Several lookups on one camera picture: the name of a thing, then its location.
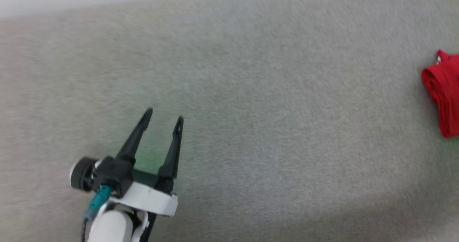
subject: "red cloth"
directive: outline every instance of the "red cloth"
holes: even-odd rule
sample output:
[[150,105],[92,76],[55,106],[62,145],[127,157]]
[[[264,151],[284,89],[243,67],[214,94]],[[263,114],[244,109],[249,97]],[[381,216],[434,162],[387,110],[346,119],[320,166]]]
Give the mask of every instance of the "red cloth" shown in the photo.
[[459,54],[437,52],[436,65],[422,71],[421,77],[438,106],[440,130],[444,137],[459,135]]

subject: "black cable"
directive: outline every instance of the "black cable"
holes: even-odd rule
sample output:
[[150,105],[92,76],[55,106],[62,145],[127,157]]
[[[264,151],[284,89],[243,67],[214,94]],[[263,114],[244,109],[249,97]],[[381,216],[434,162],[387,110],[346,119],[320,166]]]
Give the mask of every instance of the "black cable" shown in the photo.
[[81,229],[81,242],[85,242],[86,238],[86,223],[87,223],[87,218],[83,220],[83,226]]

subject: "teal connector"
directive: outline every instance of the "teal connector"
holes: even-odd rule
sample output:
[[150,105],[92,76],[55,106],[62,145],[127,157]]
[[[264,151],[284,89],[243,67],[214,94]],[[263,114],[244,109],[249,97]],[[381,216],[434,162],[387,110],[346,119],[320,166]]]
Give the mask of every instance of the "teal connector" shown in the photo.
[[110,198],[111,195],[112,189],[107,185],[102,185],[99,190],[97,190],[97,193],[87,207],[87,210],[83,215],[83,220],[87,219],[88,222],[92,222],[101,206],[108,201],[108,198]]

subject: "carpet floor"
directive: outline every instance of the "carpet floor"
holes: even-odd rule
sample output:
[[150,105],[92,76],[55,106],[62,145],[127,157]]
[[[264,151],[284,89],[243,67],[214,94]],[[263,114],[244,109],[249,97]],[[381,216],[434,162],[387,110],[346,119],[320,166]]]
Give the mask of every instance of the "carpet floor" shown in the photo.
[[78,241],[80,157],[143,111],[154,172],[185,118],[179,207],[151,241],[459,240],[459,140],[420,79],[459,0],[151,0],[0,21],[2,241]]

